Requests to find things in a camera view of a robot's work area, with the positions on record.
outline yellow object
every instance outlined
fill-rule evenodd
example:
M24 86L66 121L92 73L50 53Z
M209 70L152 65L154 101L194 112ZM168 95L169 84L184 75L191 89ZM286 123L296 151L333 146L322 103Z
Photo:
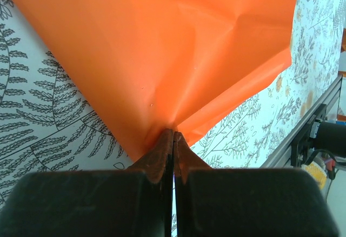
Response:
M302 169L316 180L320 189L324 188L325 182L327 181L327 174L323 168L313 161L310 165L302 165Z

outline orange paper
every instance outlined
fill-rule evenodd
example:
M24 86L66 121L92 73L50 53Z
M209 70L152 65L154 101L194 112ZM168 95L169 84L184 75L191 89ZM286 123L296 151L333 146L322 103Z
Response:
M291 63L296 0L13 0L135 161L191 145Z

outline orange plastic sheet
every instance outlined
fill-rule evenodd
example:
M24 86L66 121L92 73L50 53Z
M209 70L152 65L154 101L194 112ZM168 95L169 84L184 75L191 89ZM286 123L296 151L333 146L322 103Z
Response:
M13 0L137 160L191 145L291 63L296 0Z

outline black plastic part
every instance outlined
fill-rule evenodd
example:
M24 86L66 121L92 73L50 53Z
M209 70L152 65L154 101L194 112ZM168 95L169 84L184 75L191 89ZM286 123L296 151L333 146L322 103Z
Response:
M321 122L314 139L315 149L325 149L335 156L346 158L346 126Z
M33 173L15 186L0 236L164 236L160 186L144 172Z
M301 167L308 159L308 150L314 145L310 138L312 125L316 119L324 120L326 109L327 105L321 104L293 139L291 143L291 166Z
M183 237L338 236L313 178L298 169L191 170Z

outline wallpaper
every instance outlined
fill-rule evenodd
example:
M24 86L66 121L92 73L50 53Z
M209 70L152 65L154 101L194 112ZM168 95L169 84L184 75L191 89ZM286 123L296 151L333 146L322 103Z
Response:
M346 0L297 0L292 66L192 150L214 168L261 166L336 78L345 7ZM28 172L129 165L12 0L0 0L0 209ZM174 212L173 236L175 228Z

